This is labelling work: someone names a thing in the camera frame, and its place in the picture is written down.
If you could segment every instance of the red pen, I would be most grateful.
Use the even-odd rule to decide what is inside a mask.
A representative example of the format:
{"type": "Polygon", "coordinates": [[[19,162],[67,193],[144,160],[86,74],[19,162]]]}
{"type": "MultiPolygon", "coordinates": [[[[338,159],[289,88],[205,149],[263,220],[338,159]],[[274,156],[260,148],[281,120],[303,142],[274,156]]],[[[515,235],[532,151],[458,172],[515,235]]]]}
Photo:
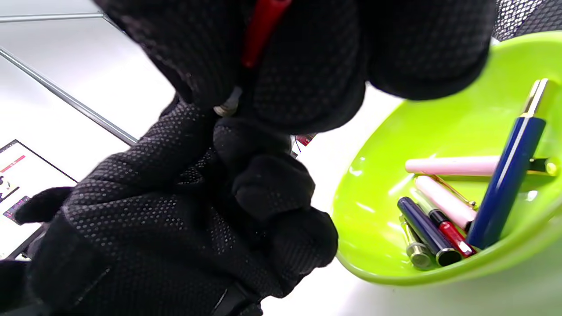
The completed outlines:
{"type": "Polygon", "coordinates": [[[468,258],[476,251],[465,241],[464,236],[459,232],[453,223],[449,220],[447,215],[438,209],[429,212],[429,218],[437,226],[445,237],[455,246],[455,249],[461,253],[465,258],[468,258]]]}
{"type": "Polygon", "coordinates": [[[252,69],[259,62],[265,44],[291,2],[292,0],[257,0],[244,39],[242,52],[244,67],[252,69]]]}
{"type": "MultiPolygon", "coordinates": [[[[245,78],[251,76],[250,70],[260,62],[265,45],[291,2],[292,0],[257,0],[244,36],[241,62],[245,71],[242,71],[242,83],[247,81],[245,78]]],[[[234,115],[241,95],[242,88],[234,87],[228,100],[224,104],[214,107],[215,112],[220,116],[234,115]]]]}

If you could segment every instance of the pen barrel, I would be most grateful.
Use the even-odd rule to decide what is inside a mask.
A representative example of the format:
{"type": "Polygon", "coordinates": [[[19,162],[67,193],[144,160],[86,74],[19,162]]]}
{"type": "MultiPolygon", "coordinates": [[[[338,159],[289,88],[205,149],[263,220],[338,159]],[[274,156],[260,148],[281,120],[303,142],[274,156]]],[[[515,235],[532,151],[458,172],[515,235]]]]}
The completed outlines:
{"type": "Polygon", "coordinates": [[[406,171],[422,174],[489,177],[496,169],[499,159],[498,156],[410,159],[406,161],[406,171]]]}
{"type": "Polygon", "coordinates": [[[466,241],[485,249],[500,239],[509,212],[519,193],[546,122],[539,118],[516,119],[507,144],[466,241]]]}
{"type": "Polygon", "coordinates": [[[476,217],[476,212],[473,209],[432,178],[421,175],[416,178],[415,185],[419,191],[427,196],[431,203],[443,211],[460,228],[467,229],[467,226],[476,217]]]}
{"type": "Polygon", "coordinates": [[[252,20],[246,28],[242,65],[253,69],[260,60],[264,47],[279,24],[292,0],[257,0],[252,20]]]}
{"type": "Polygon", "coordinates": [[[439,265],[445,266],[461,260],[461,256],[453,244],[433,225],[429,217],[411,198],[400,198],[398,208],[404,214],[410,227],[436,257],[439,265]]]}
{"type": "Polygon", "coordinates": [[[410,262],[418,269],[430,269],[433,265],[433,260],[428,255],[429,250],[427,246],[418,241],[417,236],[415,236],[415,233],[405,219],[402,221],[401,226],[402,230],[404,230],[404,239],[407,245],[406,255],[410,259],[410,262]]]}
{"type": "Polygon", "coordinates": [[[429,218],[463,257],[468,258],[476,253],[476,251],[465,241],[463,234],[459,232],[455,225],[451,223],[449,218],[447,218],[442,211],[438,209],[430,211],[429,218]]]}

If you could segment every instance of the black glove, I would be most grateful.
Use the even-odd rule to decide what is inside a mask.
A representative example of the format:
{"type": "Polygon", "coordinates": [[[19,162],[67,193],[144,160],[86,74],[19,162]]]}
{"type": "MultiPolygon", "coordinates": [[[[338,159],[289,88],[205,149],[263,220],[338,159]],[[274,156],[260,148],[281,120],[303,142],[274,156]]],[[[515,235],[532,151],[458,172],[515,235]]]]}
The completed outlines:
{"type": "Polygon", "coordinates": [[[349,121],[366,80],[417,100],[463,89],[486,61],[495,10],[493,0],[293,0],[247,79],[239,61],[252,1],[96,2],[182,101],[75,189],[20,210],[18,220],[50,228],[27,269],[0,264],[25,289],[3,298],[11,307],[260,314],[263,297],[285,296],[336,251],[283,134],[349,121]],[[244,90],[237,116],[216,121],[212,108],[235,85],[244,90]]]}
{"type": "MultiPolygon", "coordinates": [[[[196,105],[240,84],[244,29],[256,0],[96,0],[196,105]]],[[[495,0],[293,0],[244,88],[239,114],[289,134],[349,121],[365,81],[399,97],[440,98],[486,63],[495,0]]]]}
{"type": "Polygon", "coordinates": [[[261,299],[287,295],[336,254],[337,232],[310,207],[314,183],[289,145],[180,101],[75,188],[47,190],[16,213],[50,222],[20,305],[260,315],[261,299]]]}

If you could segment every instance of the navy blue fountain pen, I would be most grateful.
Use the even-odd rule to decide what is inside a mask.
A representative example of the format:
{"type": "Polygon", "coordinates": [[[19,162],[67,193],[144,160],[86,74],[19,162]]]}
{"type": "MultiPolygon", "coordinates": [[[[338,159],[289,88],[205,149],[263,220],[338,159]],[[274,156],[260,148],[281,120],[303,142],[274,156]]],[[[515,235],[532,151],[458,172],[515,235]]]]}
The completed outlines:
{"type": "Polygon", "coordinates": [[[409,197],[402,197],[398,200],[398,208],[404,214],[412,230],[427,245],[429,251],[435,256],[438,265],[445,267],[460,261],[460,253],[455,250],[455,246],[435,227],[433,222],[423,210],[409,197]]]}
{"type": "Polygon", "coordinates": [[[546,106],[540,107],[541,101],[545,102],[547,97],[550,99],[555,89],[556,84],[548,79],[537,80],[534,83],[525,110],[515,120],[500,161],[470,227],[466,238],[470,245],[485,249],[500,239],[501,231],[529,168],[529,160],[533,157],[545,129],[546,106]]]}

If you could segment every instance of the computer screen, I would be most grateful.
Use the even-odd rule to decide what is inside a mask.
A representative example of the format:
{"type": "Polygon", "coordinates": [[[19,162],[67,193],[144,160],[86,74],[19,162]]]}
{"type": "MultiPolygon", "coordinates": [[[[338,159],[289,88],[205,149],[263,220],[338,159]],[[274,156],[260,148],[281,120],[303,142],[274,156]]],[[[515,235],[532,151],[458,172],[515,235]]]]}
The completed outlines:
{"type": "Polygon", "coordinates": [[[21,205],[45,189],[75,185],[74,179],[18,140],[0,147],[0,259],[15,258],[42,231],[42,223],[15,222],[21,205]]]}

